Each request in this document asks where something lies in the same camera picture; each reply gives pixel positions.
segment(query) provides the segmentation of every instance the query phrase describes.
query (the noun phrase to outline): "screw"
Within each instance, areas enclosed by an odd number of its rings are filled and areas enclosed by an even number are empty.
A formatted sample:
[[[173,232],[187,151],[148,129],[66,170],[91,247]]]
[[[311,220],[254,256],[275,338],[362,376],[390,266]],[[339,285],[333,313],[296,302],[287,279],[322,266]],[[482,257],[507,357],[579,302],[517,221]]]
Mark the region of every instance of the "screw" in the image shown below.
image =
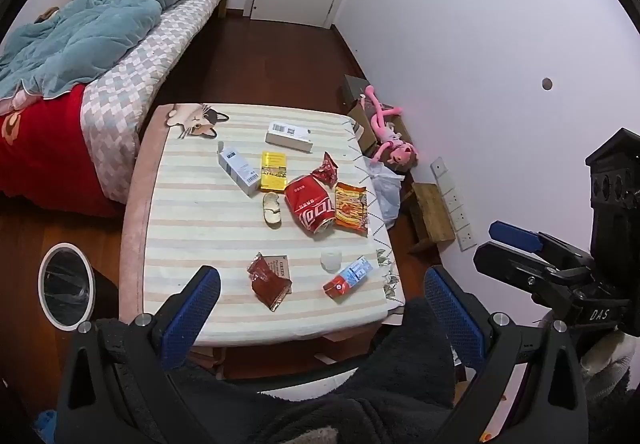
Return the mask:
[[[135,319],[135,324],[139,327],[146,327],[151,322],[151,319],[153,319],[151,314],[138,314]]]
[[[556,321],[554,321],[554,328],[560,333],[566,332],[566,323],[561,319],[556,319]]]
[[[83,321],[78,325],[78,332],[81,334],[86,334],[89,330],[91,330],[91,321]]]
[[[504,327],[508,325],[510,321],[511,319],[507,314],[504,314],[502,312],[496,312],[494,314],[494,323],[499,327]]]

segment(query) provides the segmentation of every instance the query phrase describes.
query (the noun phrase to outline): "wooden stool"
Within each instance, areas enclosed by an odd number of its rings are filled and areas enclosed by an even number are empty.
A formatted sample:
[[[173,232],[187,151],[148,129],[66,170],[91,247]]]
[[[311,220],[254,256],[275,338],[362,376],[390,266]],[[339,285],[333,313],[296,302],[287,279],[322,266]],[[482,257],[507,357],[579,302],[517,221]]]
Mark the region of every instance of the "wooden stool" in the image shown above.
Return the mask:
[[[415,253],[428,249],[438,241],[453,241],[456,234],[436,184],[414,182],[400,203],[401,211],[409,213],[418,234],[418,243],[409,249]]]

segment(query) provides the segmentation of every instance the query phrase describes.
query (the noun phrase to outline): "black trash bin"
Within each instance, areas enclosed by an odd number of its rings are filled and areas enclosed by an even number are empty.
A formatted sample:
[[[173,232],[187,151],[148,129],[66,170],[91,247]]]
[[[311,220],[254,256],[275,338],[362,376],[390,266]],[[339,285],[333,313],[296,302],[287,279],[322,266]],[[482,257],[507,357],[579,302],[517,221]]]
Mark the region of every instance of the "black trash bin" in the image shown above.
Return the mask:
[[[60,330],[73,331],[88,319],[118,317],[118,288],[70,243],[51,247],[43,258],[38,296],[47,319]]]

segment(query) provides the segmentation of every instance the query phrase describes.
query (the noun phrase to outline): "pink plush toy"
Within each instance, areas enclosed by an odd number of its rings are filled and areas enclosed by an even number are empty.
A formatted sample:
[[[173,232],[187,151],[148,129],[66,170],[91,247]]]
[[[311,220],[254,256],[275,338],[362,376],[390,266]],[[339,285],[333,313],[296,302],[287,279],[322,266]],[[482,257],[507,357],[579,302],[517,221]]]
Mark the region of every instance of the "pink plush toy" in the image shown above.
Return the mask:
[[[408,142],[400,140],[400,134],[394,132],[385,124],[386,115],[402,115],[402,108],[395,107],[383,110],[382,106],[380,106],[380,101],[374,93],[374,88],[371,85],[365,88],[364,93],[366,97],[370,98],[373,106],[376,108],[376,114],[371,117],[371,129],[380,140],[380,147],[371,160],[373,160],[373,162],[379,162],[386,148],[391,148],[388,162],[403,166],[411,161],[413,155],[415,155],[417,159],[418,153],[415,148]],[[366,97],[363,96],[360,100],[362,107],[364,107],[364,99]]]

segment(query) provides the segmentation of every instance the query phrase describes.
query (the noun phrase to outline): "teal comforter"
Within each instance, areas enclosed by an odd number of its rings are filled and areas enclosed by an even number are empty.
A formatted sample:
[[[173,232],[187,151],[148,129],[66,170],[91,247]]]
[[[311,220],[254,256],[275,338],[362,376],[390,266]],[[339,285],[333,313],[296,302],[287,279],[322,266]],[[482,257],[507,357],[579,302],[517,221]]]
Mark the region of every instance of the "teal comforter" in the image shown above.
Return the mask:
[[[0,57],[0,99],[20,85],[54,98],[113,68],[178,0],[72,0],[52,18],[17,28]]]

